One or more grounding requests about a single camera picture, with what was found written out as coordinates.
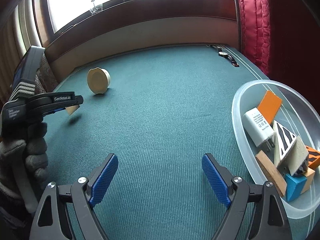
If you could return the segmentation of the left gloved hand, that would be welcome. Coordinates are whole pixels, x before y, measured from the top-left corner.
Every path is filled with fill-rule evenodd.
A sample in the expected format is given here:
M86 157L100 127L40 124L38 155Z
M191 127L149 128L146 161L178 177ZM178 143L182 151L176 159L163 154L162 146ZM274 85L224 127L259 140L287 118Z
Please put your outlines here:
M47 124L38 122L27 128L25 139L1 142L1 198L32 215L38 206L36 191L48 179L46 133Z

